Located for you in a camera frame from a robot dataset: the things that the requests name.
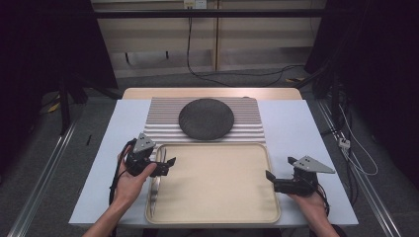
round plate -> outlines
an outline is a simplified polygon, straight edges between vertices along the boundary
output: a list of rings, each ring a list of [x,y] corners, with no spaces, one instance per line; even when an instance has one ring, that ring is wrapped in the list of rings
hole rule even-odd
[[[179,125],[197,140],[215,140],[228,134],[234,124],[234,114],[225,103],[214,99],[198,99],[179,113]]]

tray rim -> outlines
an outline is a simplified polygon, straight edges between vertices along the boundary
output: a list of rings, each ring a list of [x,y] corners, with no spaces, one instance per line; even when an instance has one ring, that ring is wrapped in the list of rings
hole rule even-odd
[[[263,151],[265,152],[265,157],[267,160],[267,164],[268,164],[268,169],[270,172],[272,172],[272,166],[271,166],[271,159],[269,157],[269,153],[268,153],[268,149],[267,146],[264,143],[261,142],[208,142],[208,141],[203,141],[203,142],[176,142],[176,143],[163,143],[161,144],[156,151],[156,155],[155,155],[155,161],[160,161],[161,157],[161,148],[162,147],[167,147],[167,146],[228,146],[228,145],[236,145],[236,146],[242,146],[242,145],[254,145],[254,146],[259,146],[263,149]],[[274,199],[275,199],[275,207],[277,210],[277,215],[275,218],[273,218],[272,220],[269,221],[229,221],[229,222],[207,222],[207,221],[196,221],[196,222],[182,222],[182,221],[155,221],[150,217],[150,199],[151,199],[151,190],[152,190],[152,186],[154,183],[154,180],[157,177],[153,178],[151,180],[151,182],[149,183],[148,186],[148,194],[147,194],[147,200],[146,200],[146,205],[145,205],[145,218],[148,222],[152,223],[152,224],[156,224],[156,225],[167,225],[167,224],[179,224],[179,225],[185,225],[185,224],[272,224],[277,222],[280,217],[281,217],[281,206],[279,203],[279,199],[277,195],[274,195]]]

table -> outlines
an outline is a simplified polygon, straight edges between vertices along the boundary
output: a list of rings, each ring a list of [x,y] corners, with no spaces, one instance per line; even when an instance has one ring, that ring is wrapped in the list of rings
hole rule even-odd
[[[109,185],[115,172],[116,156],[125,143],[137,137],[145,125],[151,97],[253,97],[258,100],[266,144],[273,173],[290,179],[293,166],[287,157],[309,155],[334,169],[330,156],[312,118],[296,89],[283,88],[132,88],[119,100],[101,147],[74,208],[70,224],[90,226],[108,207]],[[337,174],[318,174],[319,183],[331,205],[329,220],[338,225],[358,224],[353,208]],[[120,221],[120,226],[134,228],[267,228],[306,225],[297,204],[288,196],[277,194],[282,210],[273,224],[195,224],[154,225],[144,216],[149,180]]]

cable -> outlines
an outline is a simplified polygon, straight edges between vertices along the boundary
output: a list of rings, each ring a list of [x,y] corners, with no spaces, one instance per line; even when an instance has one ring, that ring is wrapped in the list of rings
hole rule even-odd
[[[196,76],[196,77],[198,77],[202,80],[211,81],[211,82],[217,83],[217,84],[222,85],[222,86],[235,87],[233,85],[229,85],[229,84],[222,83],[222,82],[219,82],[219,81],[216,81],[216,80],[213,80],[213,79],[209,79],[209,78],[205,78],[205,77],[219,76],[219,75],[258,76],[259,77],[259,76],[270,76],[270,75],[280,74],[280,77],[277,80],[275,80],[274,82],[271,82],[271,83],[268,83],[266,85],[261,86],[261,87],[268,87],[268,86],[271,86],[271,85],[275,84],[276,82],[280,81],[285,71],[288,71],[288,70],[293,69],[295,67],[304,66],[304,65],[289,65],[289,66],[286,66],[279,71],[267,72],[267,73],[261,73],[261,74],[235,73],[235,72],[214,72],[214,73],[207,73],[207,74],[197,74],[192,69],[191,64],[190,64],[190,60],[189,60],[189,54],[190,54],[190,50],[191,50],[191,34],[192,34],[192,18],[189,18],[189,34],[188,34],[188,48],[187,48],[187,65],[188,65],[189,72],[192,75],[194,75],[194,76]]]
[[[348,110],[348,115],[349,115],[349,122],[348,122],[348,127],[349,129],[352,129],[352,114],[351,111],[349,111],[349,107],[347,106],[347,110]],[[351,140],[352,135],[351,132],[348,131],[347,137],[349,140]],[[349,147],[348,149],[348,157],[351,158],[351,147]],[[349,190],[350,190],[350,202],[351,202],[351,206],[354,206],[355,203],[357,202],[358,199],[358,182],[357,179],[355,178],[355,174],[354,172],[351,170],[351,166],[350,166],[350,162],[346,161],[346,174],[348,177],[348,182],[349,182]]]
[[[338,131],[339,131],[339,129],[329,128],[329,129],[327,129],[327,130],[321,131],[321,132],[320,132],[320,135],[321,135],[322,137],[324,137],[324,136],[326,136],[326,135],[328,135],[328,134],[335,133],[335,132],[338,132]]]
[[[112,185],[109,187],[110,189],[110,193],[109,193],[109,205],[112,204],[112,202],[114,201],[114,196],[115,196],[115,189],[117,188],[118,185],[118,181],[120,180],[121,175],[127,171],[127,169],[125,169],[123,172],[121,172],[120,174],[118,174],[118,172],[120,171],[120,166],[121,163],[124,160],[124,156],[126,153],[126,149],[130,146],[130,145],[134,145],[136,143],[136,138],[134,138],[133,140],[129,141],[126,143],[126,145],[123,148],[123,151],[120,153],[120,156],[118,158],[118,165],[117,165],[117,169],[115,170],[115,174],[114,174],[114,179],[112,181]],[[117,227],[114,228],[114,230],[112,231],[111,236],[115,237],[117,236]]]
[[[313,7],[313,0],[310,0],[310,10]],[[312,17],[310,17],[310,29],[311,29],[311,35],[313,36],[313,39],[315,40],[315,36],[314,36],[314,30],[313,30],[313,24],[312,24]]]
[[[329,204],[329,201],[327,201],[327,194],[324,191],[323,187],[320,184],[318,184],[318,182],[317,182],[318,187],[315,187],[314,185],[311,184],[311,182],[309,182],[308,180],[306,180],[302,176],[298,176],[298,178],[303,180],[304,182],[306,182],[309,186],[311,186],[311,188],[314,189],[315,192],[323,199],[324,207],[326,209],[326,215],[329,216],[330,204]]]
[[[348,153],[348,149],[346,148],[341,148],[342,153],[344,154],[345,158],[350,161],[354,167],[359,170],[362,174],[364,175],[368,175],[368,176],[374,176],[378,173],[378,166],[376,161],[373,159],[373,157],[370,155],[370,153],[366,150],[366,148],[364,148],[364,146],[358,141],[357,137],[355,137],[354,132],[352,132],[352,129],[349,127],[348,124],[348,120],[346,119],[345,113],[343,112],[343,109],[341,106],[339,106],[341,112],[342,112],[342,116],[345,120],[346,125],[348,126],[348,130],[350,132],[350,134],[352,135],[352,137],[354,138],[354,140],[360,145],[360,147],[366,152],[366,154],[368,155],[368,157],[371,159],[371,161],[373,162],[374,166],[376,167],[376,170],[373,173],[368,173],[365,172],[363,168],[359,167],[357,164],[355,164],[355,162],[350,158],[349,153]]]

striped mat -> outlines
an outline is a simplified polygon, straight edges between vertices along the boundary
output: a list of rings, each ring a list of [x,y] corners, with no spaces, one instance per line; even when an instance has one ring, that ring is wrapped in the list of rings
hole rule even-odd
[[[162,144],[202,142],[186,135],[179,125],[179,113],[190,102],[201,98],[153,98],[144,134],[156,142],[150,159]],[[258,142],[265,145],[265,134],[258,103],[253,98],[213,98],[226,103],[234,113],[234,125],[223,138],[205,142]]]

